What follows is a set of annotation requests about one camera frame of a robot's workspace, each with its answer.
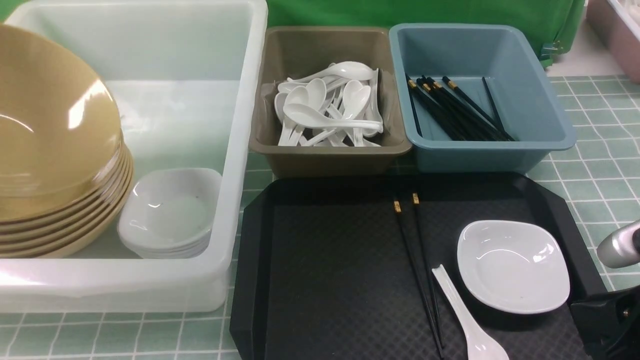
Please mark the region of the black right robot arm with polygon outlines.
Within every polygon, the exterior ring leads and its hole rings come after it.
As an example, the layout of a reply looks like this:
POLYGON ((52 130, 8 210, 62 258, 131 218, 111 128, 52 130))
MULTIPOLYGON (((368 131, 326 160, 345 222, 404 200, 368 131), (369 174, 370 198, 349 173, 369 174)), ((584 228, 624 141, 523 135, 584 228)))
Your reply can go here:
MULTIPOLYGON (((619 269, 640 261, 640 224, 610 233, 596 249, 603 266, 619 269)), ((570 305, 574 323, 592 360, 640 358, 640 289, 638 285, 588 296, 570 305)))

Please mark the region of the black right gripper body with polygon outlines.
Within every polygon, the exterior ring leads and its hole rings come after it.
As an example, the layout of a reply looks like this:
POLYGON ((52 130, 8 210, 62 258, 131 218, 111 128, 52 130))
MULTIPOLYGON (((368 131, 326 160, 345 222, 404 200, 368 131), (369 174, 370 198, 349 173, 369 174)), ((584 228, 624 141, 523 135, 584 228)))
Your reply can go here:
POLYGON ((606 292, 574 301, 574 323, 593 360, 640 358, 640 289, 606 292))

